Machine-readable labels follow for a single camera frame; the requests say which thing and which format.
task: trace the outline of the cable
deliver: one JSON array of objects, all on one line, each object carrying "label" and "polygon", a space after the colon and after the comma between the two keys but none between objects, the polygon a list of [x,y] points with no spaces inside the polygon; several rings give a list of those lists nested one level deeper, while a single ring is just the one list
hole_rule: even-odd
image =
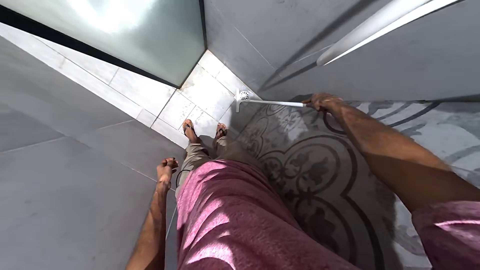
[{"label": "cable", "polygon": [[177,179],[175,180],[175,187],[176,187],[175,189],[177,189],[177,188],[179,187],[179,176],[181,175],[181,172],[183,172],[183,171],[189,171],[189,172],[191,172],[191,170],[181,170],[181,171],[179,172],[179,174],[177,174]]}]

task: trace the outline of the person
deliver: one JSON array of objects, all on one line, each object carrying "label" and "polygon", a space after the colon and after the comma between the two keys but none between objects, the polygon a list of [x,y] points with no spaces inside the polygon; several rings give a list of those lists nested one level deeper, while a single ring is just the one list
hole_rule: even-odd
[{"label": "person", "polygon": [[[309,107],[332,114],[371,171],[395,192],[434,269],[480,269],[480,190],[453,173],[431,152],[398,131],[330,94],[314,94]],[[219,124],[213,160],[192,122],[190,144],[176,192],[178,269],[356,269],[304,233],[283,205],[259,162],[226,137]],[[165,202],[174,158],[157,167],[150,211],[128,270],[163,269]]]}]

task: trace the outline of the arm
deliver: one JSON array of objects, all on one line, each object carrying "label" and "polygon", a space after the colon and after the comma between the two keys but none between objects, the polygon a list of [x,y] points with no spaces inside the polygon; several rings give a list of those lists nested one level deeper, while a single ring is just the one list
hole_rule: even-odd
[{"label": "arm", "polygon": [[170,179],[176,167],[178,167],[178,161],[175,158],[168,158],[162,160],[156,168],[158,181],[150,210],[126,270],[164,268],[167,191],[170,189]]},{"label": "arm", "polygon": [[342,99],[322,93],[303,103],[335,117],[371,171],[410,212],[439,202],[480,201],[480,190],[458,177],[430,151]]}]

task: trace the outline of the black frame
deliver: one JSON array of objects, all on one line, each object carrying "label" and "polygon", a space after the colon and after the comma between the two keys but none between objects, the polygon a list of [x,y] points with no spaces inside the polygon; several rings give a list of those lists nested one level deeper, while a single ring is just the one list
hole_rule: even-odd
[{"label": "black frame", "polygon": [[97,59],[100,59],[102,61],[111,63],[113,65],[116,65],[118,67],[121,67],[123,69],[129,70],[131,72],[135,72],[137,74],[143,75],[145,77],[148,77],[150,79],[159,81],[163,84],[166,84],[168,86],[175,87],[176,89],[180,89],[181,86],[185,83],[187,80],[188,76],[192,73],[193,69],[197,65],[198,61],[200,58],[203,56],[205,51],[207,50],[207,35],[206,35],[206,26],[205,26],[205,9],[204,9],[204,0],[199,0],[200,3],[200,15],[202,18],[202,30],[203,30],[203,36],[204,36],[204,51],[200,55],[199,59],[193,65],[192,69],[190,72],[188,72],[187,76],[181,83],[181,85],[175,85],[167,80],[164,80],[158,76],[155,76],[143,69],[137,68],[136,66],[129,64],[123,60],[120,60],[112,55],[109,55],[99,49],[96,49],[86,43],[83,43],[71,36],[68,36],[62,32],[59,32],[53,28],[50,28],[42,23],[39,23],[33,19],[30,19],[18,12],[15,12],[11,9],[8,9],[2,5],[0,5],[0,22],[13,26],[17,29],[23,30],[25,32],[28,32],[30,34],[33,34],[38,37],[42,37],[45,39],[48,39],[52,42],[55,42],[57,44],[69,47],[71,49],[74,49],[76,51],[79,51],[81,53],[90,55],[92,57],[95,57]]}]

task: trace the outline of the hand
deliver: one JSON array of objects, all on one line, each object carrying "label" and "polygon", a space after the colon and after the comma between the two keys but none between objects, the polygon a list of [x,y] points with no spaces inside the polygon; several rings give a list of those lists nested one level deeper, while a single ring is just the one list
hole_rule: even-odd
[{"label": "hand", "polygon": [[329,111],[343,99],[328,93],[316,93],[311,98],[302,101],[307,107],[313,107],[317,111]]},{"label": "hand", "polygon": [[179,166],[179,162],[175,158],[166,158],[156,167],[157,173],[157,184],[167,184],[167,187],[170,189],[172,179],[172,174],[176,172],[176,167]]}]

